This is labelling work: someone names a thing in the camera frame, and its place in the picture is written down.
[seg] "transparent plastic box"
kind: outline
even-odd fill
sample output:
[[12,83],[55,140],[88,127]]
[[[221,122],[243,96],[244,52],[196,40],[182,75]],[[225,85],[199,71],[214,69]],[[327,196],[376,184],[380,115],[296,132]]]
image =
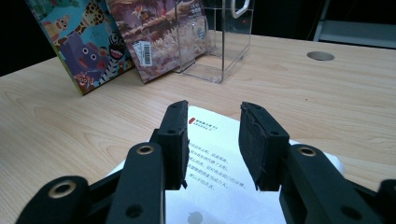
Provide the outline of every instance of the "transparent plastic box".
[[[201,0],[205,18],[198,18],[191,24],[194,38],[205,41],[205,53],[196,56],[190,48],[179,48],[180,67],[175,71],[214,83],[221,83],[233,66],[248,52],[253,20],[254,0]],[[179,35],[178,42],[185,40]]]

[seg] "paper sheet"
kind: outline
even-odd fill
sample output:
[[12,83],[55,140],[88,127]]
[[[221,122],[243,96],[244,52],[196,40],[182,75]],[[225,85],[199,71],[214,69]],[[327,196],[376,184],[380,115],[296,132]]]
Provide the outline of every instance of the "paper sheet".
[[[166,223],[286,223],[279,192],[255,189],[239,152],[239,121],[196,106],[189,106],[188,121],[188,187],[166,191]],[[326,156],[344,172],[336,157]]]

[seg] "colorful book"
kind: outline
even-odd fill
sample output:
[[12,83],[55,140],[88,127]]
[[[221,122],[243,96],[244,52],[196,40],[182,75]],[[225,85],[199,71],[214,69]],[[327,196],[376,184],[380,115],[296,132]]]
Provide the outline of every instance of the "colorful book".
[[134,67],[105,0],[25,0],[81,94]]
[[201,0],[106,2],[144,83],[205,53]]

